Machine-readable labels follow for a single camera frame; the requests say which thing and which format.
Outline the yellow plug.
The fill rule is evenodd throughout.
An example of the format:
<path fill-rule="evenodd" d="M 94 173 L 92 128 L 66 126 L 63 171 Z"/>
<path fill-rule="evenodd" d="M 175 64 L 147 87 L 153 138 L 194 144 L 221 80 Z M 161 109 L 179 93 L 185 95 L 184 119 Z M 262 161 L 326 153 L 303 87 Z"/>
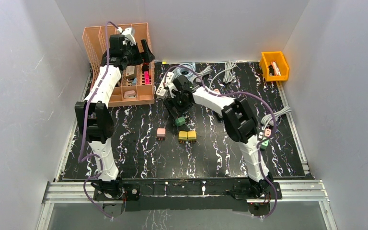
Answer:
<path fill-rule="evenodd" d="M 194 143 L 197 141 L 197 134 L 195 130 L 187 132 L 187 141 L 190 143 Z"/>
<path fill-rule="evenodd" d="M 188 139 L 188 132 L 187 131 L 179 131 L 179 134 L 178 134 L 178 141 L 180 143 L 184 143 L 186 142 Z"/>

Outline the pink plug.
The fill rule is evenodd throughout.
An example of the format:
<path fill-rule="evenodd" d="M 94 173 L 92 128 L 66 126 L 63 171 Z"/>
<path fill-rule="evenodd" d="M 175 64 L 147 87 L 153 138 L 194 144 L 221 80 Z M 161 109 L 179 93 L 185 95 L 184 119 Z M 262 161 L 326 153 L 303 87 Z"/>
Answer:
<path fill-rule="evenodd" d="M 158 128 L 156 133 L 156 138 L 158 140 L 163 140 L 166 138 L 166 129 L 165 128 Z"/>

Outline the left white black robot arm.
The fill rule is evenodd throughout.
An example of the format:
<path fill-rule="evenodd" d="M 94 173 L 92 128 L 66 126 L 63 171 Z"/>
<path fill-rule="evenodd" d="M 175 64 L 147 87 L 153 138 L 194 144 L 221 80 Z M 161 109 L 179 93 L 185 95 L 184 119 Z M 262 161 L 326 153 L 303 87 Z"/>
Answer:
<path fill-rule="evenodd" d="M 141 49 L 127 35 L 111 35 L 94 86 L 83 101 L 75 104 L 83 138 L 78 161 L 94 158 L 98 165 L 96 178 L 102 181 L 114 181 L 119 174 L 111 146 L 114 123 L 108 109 L 114 88 L 127 67 L 149 64 L 155 59 L 147 41 L 140 42 Z"/>

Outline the white power strip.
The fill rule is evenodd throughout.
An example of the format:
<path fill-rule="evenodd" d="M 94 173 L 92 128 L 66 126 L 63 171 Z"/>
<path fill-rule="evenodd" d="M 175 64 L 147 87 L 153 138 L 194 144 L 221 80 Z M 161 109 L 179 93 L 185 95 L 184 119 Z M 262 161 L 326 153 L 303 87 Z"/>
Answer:
<path fill-rule="evenodd" d="M 168 85 L 169 83 L 171 83 L 171 81 L 174 78 L 174 73 L 173 72 L 167 72 L 163 79 L 161 80 L 160 85 L 158 86 L 157 90 L 156 90 L 156 97 L 157 98 L 161 98 L 164 99 L 167 95 L 168 90 Z"/>

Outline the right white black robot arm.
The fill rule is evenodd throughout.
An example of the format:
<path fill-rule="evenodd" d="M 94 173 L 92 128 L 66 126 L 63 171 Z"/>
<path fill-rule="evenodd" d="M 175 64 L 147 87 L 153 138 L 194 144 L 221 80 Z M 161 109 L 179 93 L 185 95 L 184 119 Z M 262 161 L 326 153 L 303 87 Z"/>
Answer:
<path fill-rule="evenodd" d="M 233 98 L 190 82 L 181 75 L 169 83 L 162 83 L 170 96 L 163 104 L 169 114 L 177 118 L 193 105 L 204 106 L 222 117 L 229 138 L 238 143 L 247 166 L 251 193 L 256 198 L 264 198 L 270 191 L 273 177 L 262 161 L 258 149 L 258 121 L 248 98 Z"/>

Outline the green plug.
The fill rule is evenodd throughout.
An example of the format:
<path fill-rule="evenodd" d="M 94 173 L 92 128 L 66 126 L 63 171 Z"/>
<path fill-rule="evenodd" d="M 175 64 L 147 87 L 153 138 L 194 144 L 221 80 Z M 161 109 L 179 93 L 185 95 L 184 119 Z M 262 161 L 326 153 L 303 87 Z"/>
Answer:
<path fill-rule="evenodd" d="M 183 125 L 185 124 L 185 122 L 186 122 L 186 120 L 185 120 L 185 118 L 184 118 L 183 116 L 181 116 L 181 117 L 179 117 L 179 118 L 175 119 L 175 121 L 174 121 L 174 123 L 175 123 L 175 125 L 176 125 L 177 127 L 181 127 L 181 126 L 183 126 Z"/>

